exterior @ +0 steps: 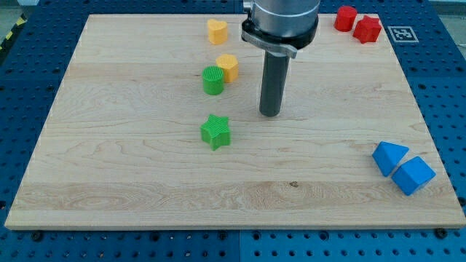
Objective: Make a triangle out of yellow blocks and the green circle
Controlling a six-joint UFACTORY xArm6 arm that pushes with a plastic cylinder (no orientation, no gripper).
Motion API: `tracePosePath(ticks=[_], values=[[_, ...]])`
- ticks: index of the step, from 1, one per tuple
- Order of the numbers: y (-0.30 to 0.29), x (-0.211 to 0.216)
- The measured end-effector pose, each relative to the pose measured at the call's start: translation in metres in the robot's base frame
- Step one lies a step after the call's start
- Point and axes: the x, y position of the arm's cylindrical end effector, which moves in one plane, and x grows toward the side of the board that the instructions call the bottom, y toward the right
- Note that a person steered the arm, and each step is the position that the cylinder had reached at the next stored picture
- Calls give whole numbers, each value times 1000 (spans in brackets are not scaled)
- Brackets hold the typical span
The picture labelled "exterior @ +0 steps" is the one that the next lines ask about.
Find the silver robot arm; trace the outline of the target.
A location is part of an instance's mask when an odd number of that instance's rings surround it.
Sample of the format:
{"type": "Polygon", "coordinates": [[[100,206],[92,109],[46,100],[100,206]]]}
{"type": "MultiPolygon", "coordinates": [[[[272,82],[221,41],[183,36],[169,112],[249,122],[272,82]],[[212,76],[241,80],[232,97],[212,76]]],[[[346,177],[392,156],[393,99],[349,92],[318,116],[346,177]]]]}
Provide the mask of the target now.
{"type": "Polygon", "coordinates": [[[248,0],[243,41],[278,57],[294,59],[317,31],[320,0],[248,0]]]}

